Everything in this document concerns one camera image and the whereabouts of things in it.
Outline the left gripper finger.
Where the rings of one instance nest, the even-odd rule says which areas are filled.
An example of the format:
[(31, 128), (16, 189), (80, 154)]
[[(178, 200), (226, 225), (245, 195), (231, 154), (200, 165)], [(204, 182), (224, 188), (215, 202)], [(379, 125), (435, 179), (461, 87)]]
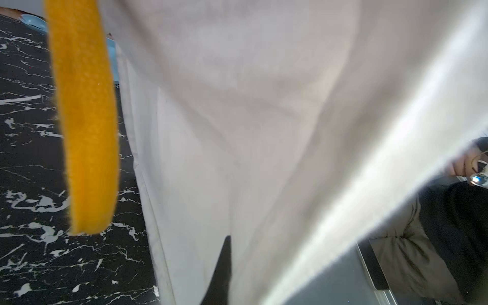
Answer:
[(228, 305), (232, 276), (231, 237), (224, 239), (216, 268), (201, 305)]

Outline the cream tote bag yellow handles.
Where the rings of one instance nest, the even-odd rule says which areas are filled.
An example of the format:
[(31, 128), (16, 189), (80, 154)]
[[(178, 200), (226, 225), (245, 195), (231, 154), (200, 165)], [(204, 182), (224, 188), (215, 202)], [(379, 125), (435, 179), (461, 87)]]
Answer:
[(225, 238), (231, 304), (283, 304), (487, 127), (486, 1), (45, 1), (74, 235), (114, 217), (116, 42), (165, 304)]

